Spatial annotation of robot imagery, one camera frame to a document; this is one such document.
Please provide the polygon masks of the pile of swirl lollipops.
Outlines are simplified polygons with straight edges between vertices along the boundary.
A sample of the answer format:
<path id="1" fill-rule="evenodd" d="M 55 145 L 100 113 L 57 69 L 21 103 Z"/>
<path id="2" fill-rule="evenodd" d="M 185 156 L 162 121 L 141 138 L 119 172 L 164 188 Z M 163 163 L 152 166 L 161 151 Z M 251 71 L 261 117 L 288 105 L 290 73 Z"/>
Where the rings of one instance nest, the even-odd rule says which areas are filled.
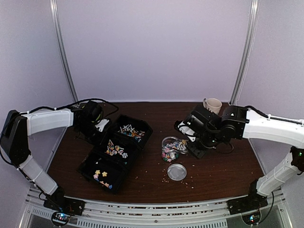
<path id="1" fill-rule="evenodd" d="M 110 156 L 120 155 L 123 159 L 126 159 L 128 157 L 128 153 L 124 151 L 124 148 L 119 145 L 114 145 L 111 140 L 108 141 L 107 150 L 105 153 Z"/>

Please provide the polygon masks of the metal scoop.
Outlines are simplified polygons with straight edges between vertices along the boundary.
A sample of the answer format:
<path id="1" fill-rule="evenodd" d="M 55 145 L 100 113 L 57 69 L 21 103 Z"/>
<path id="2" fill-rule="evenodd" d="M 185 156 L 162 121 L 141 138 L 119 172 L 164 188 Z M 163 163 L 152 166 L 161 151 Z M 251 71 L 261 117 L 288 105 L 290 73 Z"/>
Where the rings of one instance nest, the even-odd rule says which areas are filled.
<path id="1" fill-rule="evenodd" d="M 173 150 L 176 150 L 180 154 L 187 154 L 189 153 L 187 148 L 188 140 L 175 140 L 170 143 L 170 147 Z"/>

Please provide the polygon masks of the black three-compartment candy tray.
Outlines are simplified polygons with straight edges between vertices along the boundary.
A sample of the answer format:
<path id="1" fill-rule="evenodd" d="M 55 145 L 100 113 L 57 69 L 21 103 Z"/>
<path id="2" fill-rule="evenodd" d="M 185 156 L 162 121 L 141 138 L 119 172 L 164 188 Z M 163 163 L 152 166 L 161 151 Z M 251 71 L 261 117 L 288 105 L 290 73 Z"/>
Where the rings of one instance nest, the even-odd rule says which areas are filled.
<path id="1" fill-rule="evenodd" d="M 116 194 L 152 135 L 150 125 L 119 115 L 77 168 L 87 181 Z"/>

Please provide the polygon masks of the pile of stick candies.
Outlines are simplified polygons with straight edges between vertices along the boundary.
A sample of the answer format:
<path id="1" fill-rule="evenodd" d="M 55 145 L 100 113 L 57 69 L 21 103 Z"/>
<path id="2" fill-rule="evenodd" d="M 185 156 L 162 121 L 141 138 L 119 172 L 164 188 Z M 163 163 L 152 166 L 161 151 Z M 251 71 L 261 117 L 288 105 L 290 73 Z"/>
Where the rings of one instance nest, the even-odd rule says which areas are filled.
<path id="1" fill-rule="evenodd" d="M 124 134 L 126 136 L 132 137 L 138 142 L 140 142 L 145 135 L 145 131 L 137 130 L 131 124 L 120 126 L 119 130 L 118 130 L 118 133 L 121 133 L 121 134 Z"/>

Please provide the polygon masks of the clear plastic jar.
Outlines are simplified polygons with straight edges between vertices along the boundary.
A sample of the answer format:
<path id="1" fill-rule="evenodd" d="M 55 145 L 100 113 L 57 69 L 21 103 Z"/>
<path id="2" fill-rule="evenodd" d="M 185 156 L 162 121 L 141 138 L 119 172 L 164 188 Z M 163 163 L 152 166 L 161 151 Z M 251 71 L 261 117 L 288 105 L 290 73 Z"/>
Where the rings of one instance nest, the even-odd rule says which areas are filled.
<path id="1" fill-rule="evenodd" d="M 165 162 L 172 162 L 179 158 L 179 151 L 177 149 L 178 138 L 176 137 L 165 137 L 162 140 L 161 157 Z"/>

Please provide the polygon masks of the pile of star candies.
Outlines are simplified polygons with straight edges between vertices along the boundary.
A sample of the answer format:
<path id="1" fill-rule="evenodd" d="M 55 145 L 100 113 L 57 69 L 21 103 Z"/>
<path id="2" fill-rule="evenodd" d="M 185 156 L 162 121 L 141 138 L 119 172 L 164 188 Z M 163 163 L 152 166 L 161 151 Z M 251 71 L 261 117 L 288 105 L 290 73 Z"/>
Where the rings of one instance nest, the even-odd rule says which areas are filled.
<path id="1" fill-rule="evenodd" d="M 107 175 L 108 175 L 108 173 L 105 171 L 101 172 L 100 170 L 96 170 L 93 175 L 93 179 L 95 181 L 97 181 L 98 183 L 102 184 L 103 186 L 107 187 L 108 189 L 112 189 L 112 187 L 113 187 L 112 184 L 109 184 L 104 181 L 104 178 L 106 178 Z"/>

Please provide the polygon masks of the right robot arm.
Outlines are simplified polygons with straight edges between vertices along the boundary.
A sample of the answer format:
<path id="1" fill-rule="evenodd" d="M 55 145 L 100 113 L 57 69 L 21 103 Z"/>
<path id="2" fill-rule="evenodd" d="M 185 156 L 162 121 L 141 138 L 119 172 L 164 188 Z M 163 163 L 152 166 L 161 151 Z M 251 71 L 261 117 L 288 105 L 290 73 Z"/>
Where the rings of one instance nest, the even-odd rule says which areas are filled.
<path id="1" fill-rule="evenodd" d="M 265 114 L 252 106 L 228 106 L 219 116 L 196 106 L 183 120 L 181 131 L 197 150 L 209 150 L 232 139 L 281 144 L 286 149 L 271 171 L 253 182 L 253 192 L 244 198 L 246 209 L 254 209 L 274 189 L 304 172 L 304 121 Z"/>

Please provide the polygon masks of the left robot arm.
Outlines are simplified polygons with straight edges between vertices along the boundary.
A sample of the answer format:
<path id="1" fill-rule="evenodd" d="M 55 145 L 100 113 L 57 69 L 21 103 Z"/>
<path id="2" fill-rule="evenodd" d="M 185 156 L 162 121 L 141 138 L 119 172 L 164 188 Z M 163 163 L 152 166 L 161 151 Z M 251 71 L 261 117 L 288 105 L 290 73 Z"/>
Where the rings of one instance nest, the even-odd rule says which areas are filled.
<path id="1" fill-rule="evenodd" d="M 45 194 L 58 211 L 68 207 L 64 190 L 51 178 L 40 160 L 35 159 L 38 149 L 43 153 L 55 139 L 47 136 L 74 128 L 93 145 L 98 144 L 111 120 L 97 99 L 62 107 L 41 106 L 30 111 L 10 110 L 0 134 L 0 147 L 8 157 L 8 164 L 18 169 Z"/>

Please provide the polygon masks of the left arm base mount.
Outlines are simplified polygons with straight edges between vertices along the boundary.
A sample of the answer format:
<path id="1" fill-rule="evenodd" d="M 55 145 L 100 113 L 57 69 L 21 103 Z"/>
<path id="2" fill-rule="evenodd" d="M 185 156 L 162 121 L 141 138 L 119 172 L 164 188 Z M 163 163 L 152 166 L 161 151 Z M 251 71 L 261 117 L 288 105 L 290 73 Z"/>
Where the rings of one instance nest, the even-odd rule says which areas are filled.
<path id="1" fill-rule="evenodd" d="M 85 208 L 85 202 L 65 196 L 65 191 L 61 186 L 51 195 L 45 194 L 46 199 L 43 206 L 52 210 L 64 212 L 69 215 L 81 216 Z"/>

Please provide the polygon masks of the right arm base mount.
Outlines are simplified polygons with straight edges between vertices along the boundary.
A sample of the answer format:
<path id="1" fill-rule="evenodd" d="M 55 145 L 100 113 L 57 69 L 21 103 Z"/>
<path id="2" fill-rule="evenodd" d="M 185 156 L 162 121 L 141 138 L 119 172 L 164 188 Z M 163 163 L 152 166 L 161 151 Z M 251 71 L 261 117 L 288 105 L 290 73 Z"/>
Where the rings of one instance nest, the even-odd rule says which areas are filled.
<path id="1" fill-rule="evenodd" d="M 258 194 L 257 190 L 250 190 L 247 196 L 227 201 L 230 215 L 257 210 L 267 205 L 267 196 Z"/>

